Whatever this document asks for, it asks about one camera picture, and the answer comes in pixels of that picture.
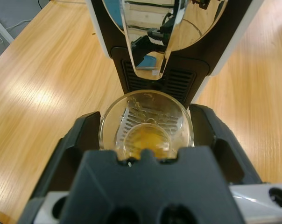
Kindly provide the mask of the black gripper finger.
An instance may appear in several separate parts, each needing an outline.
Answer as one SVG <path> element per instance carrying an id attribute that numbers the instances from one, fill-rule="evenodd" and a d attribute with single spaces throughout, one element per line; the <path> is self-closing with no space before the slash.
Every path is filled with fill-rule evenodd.
<path id="1" fill-rule="evenodd" d="M 262 180 L 231 129 L 203 105 L 189 106 L 195 146 L 209 146 L 230 185 L 261 184 Z"/>
<path id="2" fill-rule="evenodd" d="M 72 182 L 88 150 L 99 150 L 100 113 L 78 119 L 58 141 L 18 222 L 20 224 L 57 224 Z"/>

